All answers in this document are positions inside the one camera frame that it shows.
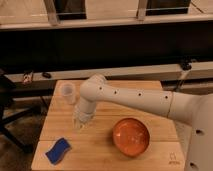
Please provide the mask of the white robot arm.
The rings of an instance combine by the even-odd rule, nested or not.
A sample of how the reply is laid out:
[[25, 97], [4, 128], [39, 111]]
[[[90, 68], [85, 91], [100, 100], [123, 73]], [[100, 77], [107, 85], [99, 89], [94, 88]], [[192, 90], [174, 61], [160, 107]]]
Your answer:
[[213, 171], [213, 93], [192, 95], [114, 87], [97, 74], [80, 85], [79, 95], [74, 118], [82, 124], [94, 117], [98, 102], [111, 102], [191, 126], [184, 171]]

